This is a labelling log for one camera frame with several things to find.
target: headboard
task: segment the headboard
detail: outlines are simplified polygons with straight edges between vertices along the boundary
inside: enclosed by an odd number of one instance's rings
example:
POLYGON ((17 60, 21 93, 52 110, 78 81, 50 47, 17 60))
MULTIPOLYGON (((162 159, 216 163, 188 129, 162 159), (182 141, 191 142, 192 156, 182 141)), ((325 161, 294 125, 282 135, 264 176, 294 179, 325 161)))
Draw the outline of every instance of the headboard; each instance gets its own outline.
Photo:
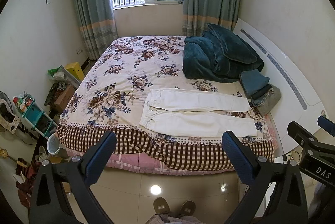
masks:
POLYGON ((262 74, 270 84, 281 91, 281 99, 271 110, 270 116, 278 132, 279 147, 275 156, 289 152, 297 143, 287 134, 289 122, 296 121, 314 134, 320 127, 318 117, 326 110, 306 77, 273 42, 258 30, 238 19, 234 33, 251 45, 264 61, 262 74))

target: yellow box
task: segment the yellow box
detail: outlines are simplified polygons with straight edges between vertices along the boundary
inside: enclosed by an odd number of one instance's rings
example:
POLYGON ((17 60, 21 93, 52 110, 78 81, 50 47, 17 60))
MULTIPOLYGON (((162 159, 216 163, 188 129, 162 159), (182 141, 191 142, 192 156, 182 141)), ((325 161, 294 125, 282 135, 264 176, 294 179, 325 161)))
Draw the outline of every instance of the yellow box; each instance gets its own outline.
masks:
POLYGON ((80 81, 84 80, 85 76, 78 62, 67 64, 65 66, 65 69, 68 70, 74 77, 76 77, 80 81))

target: gray pants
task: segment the gray pants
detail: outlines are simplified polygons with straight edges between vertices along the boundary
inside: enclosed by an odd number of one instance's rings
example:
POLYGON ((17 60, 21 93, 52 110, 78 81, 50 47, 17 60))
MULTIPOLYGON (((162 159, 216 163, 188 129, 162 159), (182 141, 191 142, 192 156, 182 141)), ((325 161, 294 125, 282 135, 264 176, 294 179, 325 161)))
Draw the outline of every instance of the gray pants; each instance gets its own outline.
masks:
POLYGON ((169 214, 153 215, 145 224, 164 224, 164 223, 175 223, 175 224, 205 224, 194 216, 180 216, 175 218, 169 214))

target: window sill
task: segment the window sill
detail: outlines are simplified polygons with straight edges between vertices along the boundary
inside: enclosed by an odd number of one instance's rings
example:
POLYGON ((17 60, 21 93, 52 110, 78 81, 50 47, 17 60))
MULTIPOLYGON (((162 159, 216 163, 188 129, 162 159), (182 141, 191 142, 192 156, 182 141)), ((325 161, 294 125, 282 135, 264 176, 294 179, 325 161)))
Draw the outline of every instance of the window sill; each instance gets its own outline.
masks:
POLYGON ((167 2, 162 1, 162 2, 156 2, 156 3, 119 6, 119 7, 113 8, 113 10, 133 8, 133 7, 139 7, 139 6, 152 6, 152 5, 182 5, 182 4, 179 4, 177 1, 167 1, 167 2))

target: wall socket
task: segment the wall socket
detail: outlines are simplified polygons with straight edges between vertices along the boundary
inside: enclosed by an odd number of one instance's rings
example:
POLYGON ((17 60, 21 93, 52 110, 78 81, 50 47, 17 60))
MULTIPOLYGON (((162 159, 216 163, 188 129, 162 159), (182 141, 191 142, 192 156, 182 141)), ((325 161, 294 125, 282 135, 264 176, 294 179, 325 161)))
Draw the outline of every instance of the wall socket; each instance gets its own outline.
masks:
POLYGON ((82 51, 83 51, 83 48, 82 48, 82 47, 79 47, 79 48, 77 49, 77 55, 79 55, 82 51))

